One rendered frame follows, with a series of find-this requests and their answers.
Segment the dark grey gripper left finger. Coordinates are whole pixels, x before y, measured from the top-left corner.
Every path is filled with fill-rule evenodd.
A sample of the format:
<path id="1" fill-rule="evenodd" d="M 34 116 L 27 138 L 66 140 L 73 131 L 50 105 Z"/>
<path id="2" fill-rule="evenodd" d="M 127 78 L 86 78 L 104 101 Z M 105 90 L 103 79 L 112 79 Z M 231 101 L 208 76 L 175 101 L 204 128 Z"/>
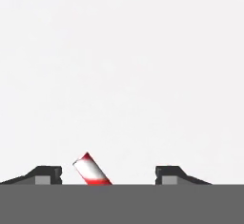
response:
<path id="1" fill-rule="evenodd" d="M 0 182 L 0 185 L 61 185 L 61 175 L 61 166 L 37 166 L 25 175 Z"/>

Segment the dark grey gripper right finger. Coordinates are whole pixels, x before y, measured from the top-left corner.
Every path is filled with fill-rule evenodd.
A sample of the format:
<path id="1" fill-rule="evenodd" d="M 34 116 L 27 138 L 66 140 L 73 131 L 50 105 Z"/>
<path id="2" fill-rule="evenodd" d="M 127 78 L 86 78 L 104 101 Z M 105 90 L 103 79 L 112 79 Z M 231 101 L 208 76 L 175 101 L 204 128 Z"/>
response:
<path id="1" fill-rule="evenodd" d="M 209 185 L 209 182 L 187 175 L 179 166 L 156 166 L 156 185 Z"/>

